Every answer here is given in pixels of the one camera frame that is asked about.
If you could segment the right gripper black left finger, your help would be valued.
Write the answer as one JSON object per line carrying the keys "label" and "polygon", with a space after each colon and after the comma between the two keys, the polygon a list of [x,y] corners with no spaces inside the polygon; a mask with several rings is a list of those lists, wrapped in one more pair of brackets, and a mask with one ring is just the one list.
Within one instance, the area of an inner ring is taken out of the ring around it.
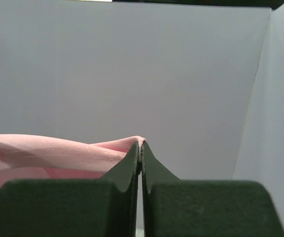
{"label": "right gripper black left finger", "polygon": [[22,179],[0,188],[0,237],[133,237],[139,145],[99,179]]}

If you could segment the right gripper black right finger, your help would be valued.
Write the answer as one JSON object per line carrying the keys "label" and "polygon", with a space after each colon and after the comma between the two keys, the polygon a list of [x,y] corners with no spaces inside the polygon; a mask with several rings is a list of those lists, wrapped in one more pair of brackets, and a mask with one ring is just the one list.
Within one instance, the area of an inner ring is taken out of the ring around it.
{"label": "right gripper black right finger", "polygon": [[284,237],[270,194],[254,181],[181,180],[141,147],[147,237]]}

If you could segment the pink t shirt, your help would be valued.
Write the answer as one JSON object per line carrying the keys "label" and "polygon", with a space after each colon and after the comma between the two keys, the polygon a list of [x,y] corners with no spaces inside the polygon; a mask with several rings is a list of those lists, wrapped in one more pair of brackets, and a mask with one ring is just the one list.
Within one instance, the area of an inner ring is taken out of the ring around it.
{"label": "pink t shirt", "polygon": [[96,179],[124,159],[130,147],[145,139],[132,136],[85,144],[65,139],[0,134],[0,187],[11,179]]}

